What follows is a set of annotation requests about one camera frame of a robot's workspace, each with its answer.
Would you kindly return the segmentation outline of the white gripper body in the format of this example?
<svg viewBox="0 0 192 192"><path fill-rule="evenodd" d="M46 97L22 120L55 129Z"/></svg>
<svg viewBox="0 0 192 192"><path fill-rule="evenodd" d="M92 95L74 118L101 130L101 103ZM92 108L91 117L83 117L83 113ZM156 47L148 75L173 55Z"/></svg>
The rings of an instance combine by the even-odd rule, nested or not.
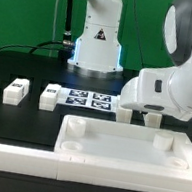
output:
<svg viewBox="0 0 192 192"><path fill-rule="evenodd" d="M129 80L121 89L121 107L179 117L182 110L169 91L172 74L168 68L142 69L139 76Z"/></svg>

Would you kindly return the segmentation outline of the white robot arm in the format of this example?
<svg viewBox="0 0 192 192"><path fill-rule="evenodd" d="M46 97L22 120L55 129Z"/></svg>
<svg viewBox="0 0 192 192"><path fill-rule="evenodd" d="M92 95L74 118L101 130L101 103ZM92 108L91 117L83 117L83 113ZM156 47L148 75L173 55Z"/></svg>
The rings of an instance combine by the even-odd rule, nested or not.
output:
<svg viewBox="0 0 192 192"><path fill-rule="evenodd" d="M83 75L109 75L123 71L117 34L121 0L88 0L84 31L75 54L67 61ZM192 119L192 0L173 0L163 22L164 47L171 67L142 68L121 89L119 104L134 109Z"/></svg>

